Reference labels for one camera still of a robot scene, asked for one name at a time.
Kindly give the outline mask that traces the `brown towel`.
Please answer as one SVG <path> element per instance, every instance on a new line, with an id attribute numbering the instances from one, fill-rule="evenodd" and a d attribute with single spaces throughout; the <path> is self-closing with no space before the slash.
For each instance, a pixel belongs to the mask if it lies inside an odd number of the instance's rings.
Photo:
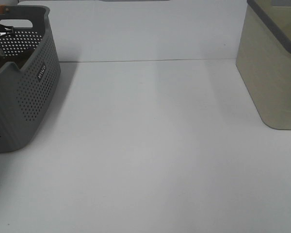
<path id="1" fill-rule="evenodd" d="M 28 49 L 23 51 L 21 54 L 13 55 L 13 56 L 3 56 L 0 52 L 0 68 L 8 62 L 14 62 L 19 69 L 21 69 L 30 56 L 33 54 L 34 49 Z"/>

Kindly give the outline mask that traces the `grey perforated plastic basket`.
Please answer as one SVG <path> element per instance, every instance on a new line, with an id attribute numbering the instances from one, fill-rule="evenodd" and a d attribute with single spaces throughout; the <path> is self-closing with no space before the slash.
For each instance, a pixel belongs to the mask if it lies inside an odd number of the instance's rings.
<path id="1" fill-rule="evenodd" d="M 15 33 L 0 38 L 3 56 L 34 49 L 19 69 L 0 68 L 0 153 L 26 146 L 36 133 L 55 93 L 61 68 L 49 22 L 49 8 L 0 5 L 0 24 Z"/>

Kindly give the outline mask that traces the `beige bin with grey rim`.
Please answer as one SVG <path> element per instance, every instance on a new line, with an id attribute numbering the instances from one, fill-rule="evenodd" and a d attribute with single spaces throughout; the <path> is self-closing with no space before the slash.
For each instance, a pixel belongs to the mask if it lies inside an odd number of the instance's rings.
<path id="1" fill-rule="evenodd" d="M 249 0 L 236 67 L 264 124 L 291 130 L 291 0 Z"/>

